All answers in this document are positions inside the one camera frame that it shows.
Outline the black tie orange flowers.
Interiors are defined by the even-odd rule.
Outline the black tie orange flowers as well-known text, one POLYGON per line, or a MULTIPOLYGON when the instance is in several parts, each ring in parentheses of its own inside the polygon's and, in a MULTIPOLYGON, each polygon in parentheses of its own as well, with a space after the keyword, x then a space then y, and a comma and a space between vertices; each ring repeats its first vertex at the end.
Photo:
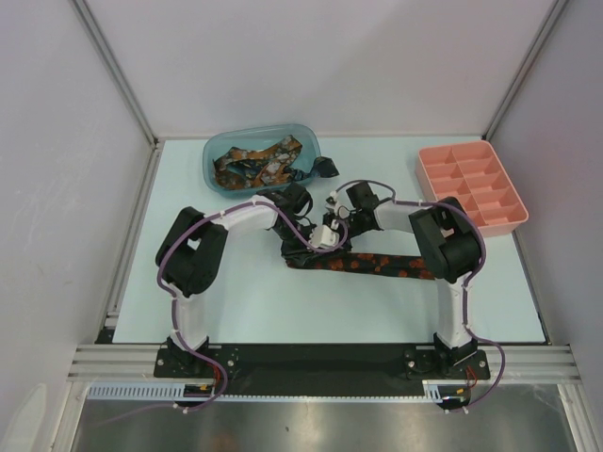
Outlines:
POLYGON ((427 281, 435 279, 420 256, 349 252, 321 254, 318 258, 320 269, 306 270, 329 270, 427 281))

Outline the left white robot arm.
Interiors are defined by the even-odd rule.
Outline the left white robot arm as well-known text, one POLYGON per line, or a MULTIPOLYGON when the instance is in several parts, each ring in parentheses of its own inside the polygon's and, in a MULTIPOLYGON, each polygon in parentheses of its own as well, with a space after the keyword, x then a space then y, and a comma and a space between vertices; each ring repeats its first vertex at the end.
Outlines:
POLYGON ((213 215, 193 207, 180 211, 155 257, 156 282, 171 296, 170 338, 179 347, 175 364, 195 377, 208 365, 202 348, 209 339, 204 293, 217 279, 227 240, 250 232, 277 231, 283 241, 302 247, 309 234, 299 218, 311 210, 310 193, 301 185, 262 190, 249 200, 213 215))

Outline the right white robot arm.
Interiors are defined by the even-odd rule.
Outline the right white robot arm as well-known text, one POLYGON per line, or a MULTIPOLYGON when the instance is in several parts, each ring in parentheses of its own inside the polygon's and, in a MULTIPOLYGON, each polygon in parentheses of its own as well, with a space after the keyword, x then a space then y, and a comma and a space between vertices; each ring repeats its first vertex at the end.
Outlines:
POLYGON ((454 197, 438 202, 402 201, 394 196, 381 200, 371 184, 351 181, 332 191, 327 211, 345 222, 348 237, 368 231, 400 231, 415 237, 420 257, 437 284, 434 365, 442 376, 456 378, 478 351, 468 299, 473 280, 485 264, 483 237, 454 197))

